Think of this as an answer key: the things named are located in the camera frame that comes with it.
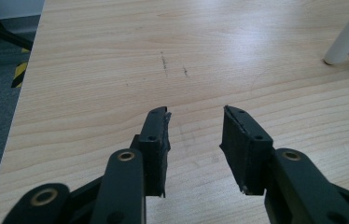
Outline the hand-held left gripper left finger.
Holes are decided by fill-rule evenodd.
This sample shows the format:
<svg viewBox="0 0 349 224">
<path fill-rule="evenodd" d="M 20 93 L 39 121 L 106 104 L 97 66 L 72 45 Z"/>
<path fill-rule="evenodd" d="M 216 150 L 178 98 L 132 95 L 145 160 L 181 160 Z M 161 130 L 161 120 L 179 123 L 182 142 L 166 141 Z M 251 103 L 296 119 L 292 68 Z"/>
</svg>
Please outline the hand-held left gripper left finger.
<svg viewBox="0 0 349 224">
<path fill-rule="evenodd" d="M 131 148 L 143 155 L 146 196 L 165 197 L 168 152 L 171 149 L 168 126 L 171 113 L 166 106 L 148 112 L 142 130 L 136 134 Z"/>
</svg>

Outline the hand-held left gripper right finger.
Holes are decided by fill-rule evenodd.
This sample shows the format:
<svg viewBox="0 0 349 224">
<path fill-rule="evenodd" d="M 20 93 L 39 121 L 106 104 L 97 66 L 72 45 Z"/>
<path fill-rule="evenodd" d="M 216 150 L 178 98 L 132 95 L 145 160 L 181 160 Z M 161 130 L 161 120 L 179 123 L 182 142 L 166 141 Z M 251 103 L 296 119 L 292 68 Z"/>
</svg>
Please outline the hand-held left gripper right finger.
<svg viewBox="0 0 349 224">
<path fill-rule="evenodd" d="M 272 145 L 272 138 L 247 112 L 224 106 L 220 148 L 242 193 L 264 194 L 263 170 L 272 155 Z"/>
</svg>

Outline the yellow black hazard tape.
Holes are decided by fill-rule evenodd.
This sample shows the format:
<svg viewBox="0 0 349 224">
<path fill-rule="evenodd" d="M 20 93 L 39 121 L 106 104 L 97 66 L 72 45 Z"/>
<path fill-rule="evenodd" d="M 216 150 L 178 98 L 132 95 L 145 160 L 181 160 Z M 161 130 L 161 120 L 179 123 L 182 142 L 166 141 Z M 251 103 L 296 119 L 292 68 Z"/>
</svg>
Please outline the yellow black hazard tape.
<svg viewBox="0 0 349 224">
<path fill-rule="evenodd" d="M 28 65 L 28 60 L 22 60 L 20 63 L 17 64 L 16 69 L 15 69 L 15 73 L 14 73 L 14 77 L 11 83 L 11 87 L 12 88 L 20 88 L 21 84 L 23 82 L 24 79 L 24 75 L 27 69 L 27 65 Z"/>
</svg>

